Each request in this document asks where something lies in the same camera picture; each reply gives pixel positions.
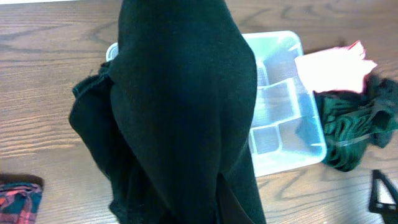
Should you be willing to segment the pink garment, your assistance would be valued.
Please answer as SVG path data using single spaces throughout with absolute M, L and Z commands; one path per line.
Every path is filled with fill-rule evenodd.
M 366 59 L 366 49 L 358 40 L 350 46 L 333 47 L 295 59 L 298 76 L 308 91 L 352 91 L 361 93 L 364 77 L 377 67 Z

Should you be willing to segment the clear plastic storage bin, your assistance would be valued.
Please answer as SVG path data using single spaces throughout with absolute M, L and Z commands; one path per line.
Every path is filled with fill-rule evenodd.
M 144 142 L 134 153 L 150 171 L 194 176 L 234 169 L 242 153 L 257 177 L 319 163 L 326 146 L 302 54 L 288 30 L 128 38 L 110 77 L 124 132 Z

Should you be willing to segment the red black plaid shirt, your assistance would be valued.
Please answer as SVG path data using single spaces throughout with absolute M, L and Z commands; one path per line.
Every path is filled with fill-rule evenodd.
M 41 199 L 38 184 L 1 184 L 1 224 L 34 224 Z

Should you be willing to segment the dark green garment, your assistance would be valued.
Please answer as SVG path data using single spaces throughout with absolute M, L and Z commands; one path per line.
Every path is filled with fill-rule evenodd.
M 368 144 L 386 147 L 397 130 L 397 81 L 368 75 L 361 93 L 315 93 L 327 153 L 323 163 L 342 172 L 359 165 Z

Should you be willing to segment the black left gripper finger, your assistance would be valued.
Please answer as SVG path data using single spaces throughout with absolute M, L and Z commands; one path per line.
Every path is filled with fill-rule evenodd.
M 216 200 L 222 224 L 254 224 L 222 174 L 217 176 Z

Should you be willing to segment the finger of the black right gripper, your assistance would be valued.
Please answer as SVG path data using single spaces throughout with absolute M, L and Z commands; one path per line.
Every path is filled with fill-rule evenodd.
M 380 170 L 371 174 L 369 211 L 378 215 L 397 215 L 397 188 Z

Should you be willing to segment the black garment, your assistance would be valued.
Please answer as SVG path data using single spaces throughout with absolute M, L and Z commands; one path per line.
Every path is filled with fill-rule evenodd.
M 224 1 L 130 0 L 118 54 L 73 89 L 69 122 L 119 223 L 264 223 L 249 150 L 254 54 Z

